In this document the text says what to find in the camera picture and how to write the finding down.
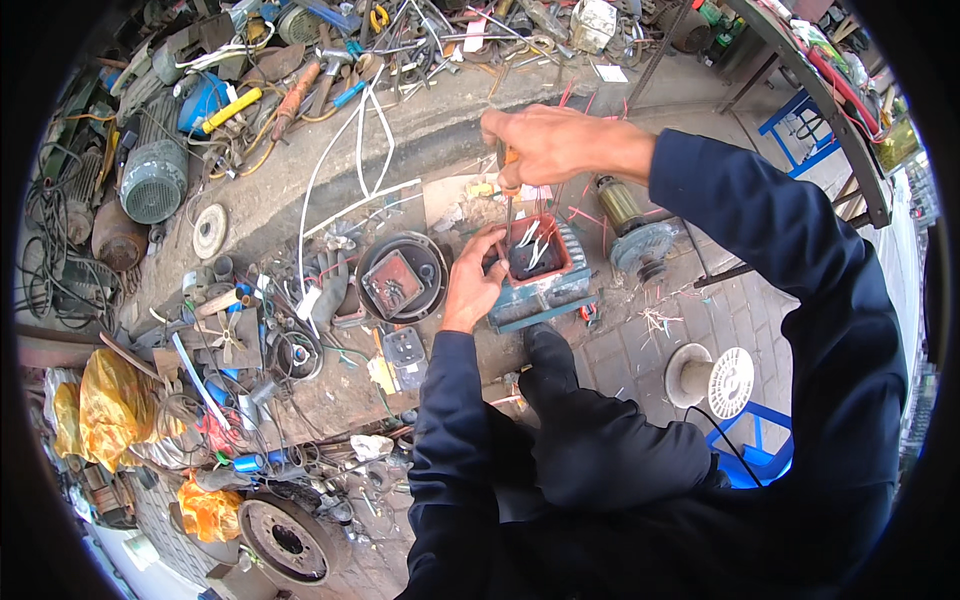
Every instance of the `gray electric motor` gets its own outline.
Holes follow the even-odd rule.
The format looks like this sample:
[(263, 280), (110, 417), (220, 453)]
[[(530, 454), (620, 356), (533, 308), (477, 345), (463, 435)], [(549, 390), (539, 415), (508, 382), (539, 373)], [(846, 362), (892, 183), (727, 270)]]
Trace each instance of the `gray electric motor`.
[(148, 114), (140, 119), (140, 135), (127, 158), (120, 203), (131, 219), (152, 225), (173, 215), (183, 202), (187, 155), (179, 141), (167, 134), (176, 135), (179, 111), (169, 90), (143, 109)]

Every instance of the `person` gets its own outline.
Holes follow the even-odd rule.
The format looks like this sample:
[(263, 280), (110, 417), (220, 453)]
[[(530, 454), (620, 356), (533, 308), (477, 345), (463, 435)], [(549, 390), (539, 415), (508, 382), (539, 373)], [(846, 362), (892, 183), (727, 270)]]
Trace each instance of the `person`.
[(579, 388), (564, 339), (524, 332), (519, 386), (539, 430), (481, 398), (471, 331), (506, 265), (481, 229), (453, 264), (421, 390), (409, 472), (417, 540), (401, 598), (830, 595), (883, 531), (907, 390), (900, 328), (876, 252), (813, 183), (696, 135), (659, 136), (568, 108), (484, 113), (488, 143), (520, 159), (501, 185), (609, 173), (705, 231), (801, 305), (793, 349), (792, 466), (734, 490), (691, 424)]

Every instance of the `navy blue sleeve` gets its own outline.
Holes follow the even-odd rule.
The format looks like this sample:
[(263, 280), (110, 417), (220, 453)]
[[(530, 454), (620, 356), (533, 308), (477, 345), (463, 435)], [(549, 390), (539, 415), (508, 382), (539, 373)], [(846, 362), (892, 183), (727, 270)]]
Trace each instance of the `navy blue sleeve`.
[(795, 450), (774, 485), (807, 497), (874, 487), (889, 508), (907, 374), (873, 246), (813, 183), (700, 136), (660, 135), (650, 197), (801, 302), (781, 326), (793, 350)]
[(492, 563), (498, 509), (491, 481), (490, 428), (473, 336), (441, 331), (420, 388), (403, 598), (482, 596)]

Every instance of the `screwdriver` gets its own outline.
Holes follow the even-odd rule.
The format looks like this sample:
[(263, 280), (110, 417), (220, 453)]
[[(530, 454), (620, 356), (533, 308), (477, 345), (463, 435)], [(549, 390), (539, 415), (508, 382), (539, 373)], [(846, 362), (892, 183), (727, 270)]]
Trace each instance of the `screwdriver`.
[[(513, 146), (508, 145), (502, 139), (496, 140), (496, 164), (503, 171), (503, 167), (511, 162), (516, 162), (520, 154)], [(514, 198), (520, 193), (520, 187), (501, 187), (500, 192), (507, 200), (507, 235), (504, 238), (504, 247), (507, 249), (507, 260), (510, 260), (510, 247), (513, 245), (513, 239), (510, 237), (510, 230), (514, 223)]]

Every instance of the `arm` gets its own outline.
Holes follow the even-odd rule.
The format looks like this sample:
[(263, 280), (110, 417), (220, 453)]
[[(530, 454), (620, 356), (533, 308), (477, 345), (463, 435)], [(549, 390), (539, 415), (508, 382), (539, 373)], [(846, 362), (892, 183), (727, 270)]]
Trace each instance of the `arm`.
[(481, 125), (488, 141), (501, 137), (520, 154), (501, 184), (593, 171), (649, 185), (655, 202), (799, 298), (782, 326), (794, 355), (795, 452), (779, 485), (811, 494), (872, 487), (874, 506), (889, 509), (906, 390), (897, 316), (873, 247), (819, 188), (728, 144), (671, 131), (658, 139), (568, 108), (488, 110)]
[(481, 261), (505, 231), (482, 228), (450, 273), (444, 323), (434, 338), (420, 390), (410, 524), (417, 541), (407, 558), (402, 597), (482, 595), (492, 561), (498, 510), (490, 485), (492, 449), (471, 331), (496, 301), (506, 267), (484, 275)]

